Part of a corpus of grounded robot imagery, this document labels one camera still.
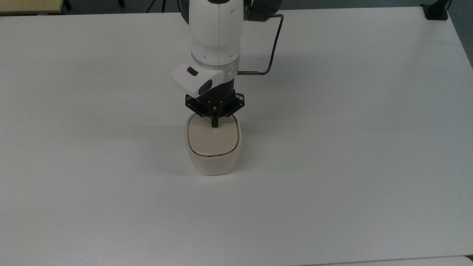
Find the wooden table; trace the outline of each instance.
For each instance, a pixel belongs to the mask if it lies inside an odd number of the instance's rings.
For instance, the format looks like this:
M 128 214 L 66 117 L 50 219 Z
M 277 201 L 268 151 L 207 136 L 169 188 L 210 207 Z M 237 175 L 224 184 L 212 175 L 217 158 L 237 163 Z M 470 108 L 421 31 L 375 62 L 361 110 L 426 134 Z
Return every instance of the wooden table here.
M 63 0 L 0 0 L 0 15 L 60 13 Z

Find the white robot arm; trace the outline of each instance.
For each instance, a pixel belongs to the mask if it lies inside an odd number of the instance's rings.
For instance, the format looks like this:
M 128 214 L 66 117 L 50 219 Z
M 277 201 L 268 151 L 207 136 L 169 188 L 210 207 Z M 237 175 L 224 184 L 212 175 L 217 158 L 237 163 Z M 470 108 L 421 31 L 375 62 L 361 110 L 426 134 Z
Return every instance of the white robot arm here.
M 264 75 L 256 71 L 238 72 L 243 21 L 261 21 L 274 15 L 282 0 L 182 0 L 182 16 L 191 27 L 192 46 L 185 63 L 172 72 L 172 80 L 185 92 L 185 104 L 202 117 L 229 117 L 245 106 L 245 98 L 234 90 L 238 74 Z
M 197 98 L 238 74 L 243 0 L 191 0 L 189 25 L 191 54 L 172 72 L 172 79 Z

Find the container lid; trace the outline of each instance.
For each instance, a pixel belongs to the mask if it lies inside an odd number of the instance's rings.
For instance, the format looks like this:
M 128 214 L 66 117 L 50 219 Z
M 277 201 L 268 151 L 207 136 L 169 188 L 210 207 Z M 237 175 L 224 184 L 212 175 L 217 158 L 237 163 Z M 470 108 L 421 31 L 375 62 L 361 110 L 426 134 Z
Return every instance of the container lid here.
M 238 144 L 238 128 L 235 119 L 222 117 L 219 127 L 212 127 L 210 118 L 194 116 L 189 123 L 187 139 L 192 151 L 205 157 L 230 153 Z

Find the floor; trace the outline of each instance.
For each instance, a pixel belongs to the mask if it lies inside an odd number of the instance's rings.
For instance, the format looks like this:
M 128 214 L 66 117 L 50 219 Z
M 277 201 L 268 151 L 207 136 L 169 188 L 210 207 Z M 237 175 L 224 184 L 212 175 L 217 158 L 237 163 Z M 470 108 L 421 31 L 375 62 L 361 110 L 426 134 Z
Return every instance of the floor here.
M 70 0 L 72 8 L 66 15 L 115 14 L 115 13 L 160 13 L 165 1 L 165 12 L 178 12 L 177 0 L 124 0 L 120 7 L 118 0 Z M 435 0 L 286 0 L 281 9 L 337 9 L 373 7 L 415 7 Z M 465 52 L 473 66 L 473 1 L 453 0 L 449 14 L 462 41 Z

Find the black cable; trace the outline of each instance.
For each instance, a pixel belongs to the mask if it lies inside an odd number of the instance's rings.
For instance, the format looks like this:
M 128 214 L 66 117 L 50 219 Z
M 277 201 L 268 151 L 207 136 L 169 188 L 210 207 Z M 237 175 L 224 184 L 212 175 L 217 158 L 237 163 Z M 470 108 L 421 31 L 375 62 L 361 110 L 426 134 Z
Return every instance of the black cable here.
M 166 7 L 166 0 L 163 0 L 163 6 L 161 7 L 161 13 L 164 13 L 164 8 Z
M 279 28 L 278 32 L 276 33 L 276 38 L 274 38 L 274 44 L 272 46 L 272 52 L 271 52 L 271 59 L 269 60 L 269 65 L 268 69 L 265 72 L 258 72 L 258 71 L 238 71 L 238 75 L 266 75 L 269 73 L 269 70 L 271 69 L 272 66 L 272 60 L 274 59 L 274 52 L 276 51 L 276 44 L 278 43 L 278 38 L 279 38 L 279 33 L 281 32 L 281 27 L 282 27 L 282 22 L 284 20 L 284 16 L 282 14 L 276 14 L 276 15 L 266 15 L 263 13 L 258 12 L 260 15 L 269 17 L 269 18 L 281 18 L 279 21 Z
M 148 8 L 148 10 L 146 11 L 146 13 L 148 13 L 148 12 L 149 12 L 149 10 L 151 9 L 151 7 L 152 7 L 152 6 L 153 6 L 153 4 L 154 4 L 154 1 L 156 1 L 156 0 L 153 0 L 153 1 L 151 2 L 151 4 L 149 5 L 149 8 Z

